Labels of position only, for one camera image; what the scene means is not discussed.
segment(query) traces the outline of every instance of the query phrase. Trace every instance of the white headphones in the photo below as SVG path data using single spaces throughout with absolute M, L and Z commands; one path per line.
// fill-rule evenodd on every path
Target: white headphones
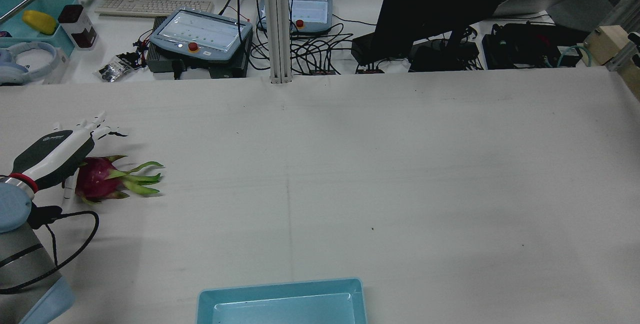
M 51 61 L 34 71 L 16 64 L 15 60 L 20 53 L 32 49 L 44 49 L 51 54 Z M 45 42 L 21 42 L 9 48 L 0 49 L 0 85 L 3 83 L 20 85 L 50 73 L 60 63 L 57 51 L 54 46 Z

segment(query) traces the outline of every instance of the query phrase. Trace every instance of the robot wrist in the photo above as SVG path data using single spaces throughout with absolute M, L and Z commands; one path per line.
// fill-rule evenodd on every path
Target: robot wrist
M 4 178 L 0 178 L 0 183 L 15 185 L 22 189 L 30 199 L 34 199 L 35 193 L 38 192 L 38 185 L 34 180 L 21 173 L 11 173 Z

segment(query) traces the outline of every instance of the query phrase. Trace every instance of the keyboard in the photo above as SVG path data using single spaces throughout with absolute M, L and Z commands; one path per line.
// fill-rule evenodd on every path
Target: keyboard
M 169 15 L 178 7 L 211 12 L 213 2 L 196 0 L 102 0 L 94 12 L 125 17 L 158 17 Z

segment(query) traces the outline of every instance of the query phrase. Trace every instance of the monitor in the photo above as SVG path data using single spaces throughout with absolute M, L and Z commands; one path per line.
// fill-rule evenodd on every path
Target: monitor
M 446 47 L 442 50 L 436 48 L 437 54 L 434 55 L 433 47 L 423 46 L 430 50 L 426 56 L 429 63 L 419 64 L 417 67 L 425 65 L 434 67 L 434 70 L 462 69 L 456 52 L 462 41 L 462 33 L 470 24 L 490 17 L 500 2 L 501 0 L 383 0 L 375 32 L 355 38 L 351 53 L 359 65 L 385 58 L 407 58 L 411 55 L 416 40 L 451 32 Z

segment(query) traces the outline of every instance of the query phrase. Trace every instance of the wooden block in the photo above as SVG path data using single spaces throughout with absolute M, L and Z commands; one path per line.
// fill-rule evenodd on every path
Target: wooden block
M 602 65 L 615 56 L 629 39 L 621 26 L 599 26 L 584 40 L 593 56 L 594 65 Z

